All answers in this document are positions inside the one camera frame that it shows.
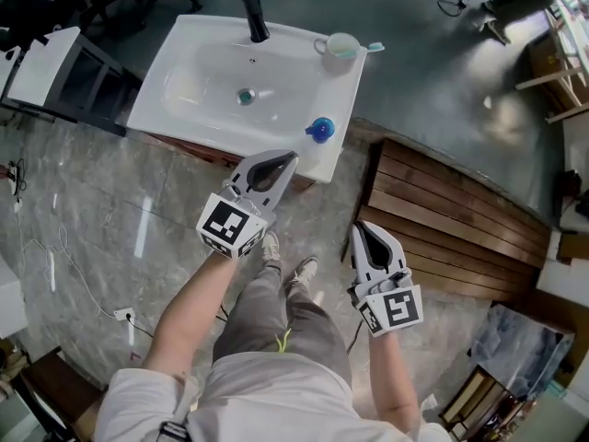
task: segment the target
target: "sink drain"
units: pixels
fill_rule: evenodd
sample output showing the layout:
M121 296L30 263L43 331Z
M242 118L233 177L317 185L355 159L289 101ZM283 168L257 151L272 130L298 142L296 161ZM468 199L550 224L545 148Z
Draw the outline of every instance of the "sink drain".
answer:
M237 92L236 100L239 105L251 105L256 99L256 92L251 88L242 88Z

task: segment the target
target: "gray pants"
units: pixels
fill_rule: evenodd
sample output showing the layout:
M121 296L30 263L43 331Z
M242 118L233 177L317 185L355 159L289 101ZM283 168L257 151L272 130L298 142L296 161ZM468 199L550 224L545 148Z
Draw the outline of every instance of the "gray pants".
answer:
M290 328L287 353L303 355L326 366L352 385L350 361L338 328L298 282L284 286L288 319L288 324L284 324L281 282L280 263L266 262L231 310L223 333L214 343L213 361L240 352L276 352L276 336L282 339Z

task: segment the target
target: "white t-shirt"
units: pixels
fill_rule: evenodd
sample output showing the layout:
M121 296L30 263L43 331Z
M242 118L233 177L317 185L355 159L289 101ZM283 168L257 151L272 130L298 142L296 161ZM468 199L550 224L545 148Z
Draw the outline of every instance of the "white t-shirt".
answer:
M173 377L120 370L100 408L96 442L142 440L172 418L182 393ZM267 352L215 362L186 426L194 442L409 440L389 423L361 419L350 386L328 368L301 355ZM440 425L425 424L419 440L450 437Z

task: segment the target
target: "forearm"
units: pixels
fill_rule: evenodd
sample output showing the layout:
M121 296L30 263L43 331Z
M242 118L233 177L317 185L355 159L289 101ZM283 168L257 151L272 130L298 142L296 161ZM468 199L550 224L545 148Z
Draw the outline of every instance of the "forearm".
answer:
M380 419L403 433L409 432L421 415L394 332L370 338L370 381Z
M144 361L144 368L183 380L192 357L209 334L238 261L211 254L167 305Z

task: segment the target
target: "yellow-green drawstring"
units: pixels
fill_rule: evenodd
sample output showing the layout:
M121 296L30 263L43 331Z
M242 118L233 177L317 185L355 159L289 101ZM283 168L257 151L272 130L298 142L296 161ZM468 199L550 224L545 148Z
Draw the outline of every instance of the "yellow-green drawstring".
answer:
M276 337L276 342L278 343L278 353L279 354L284 354L284 352L286 352L286 339L288 339L288 334L291 333L290 328L284 333L284 337L282 340L280 340L278 338L278 336L276 334L274 334L274 336Z

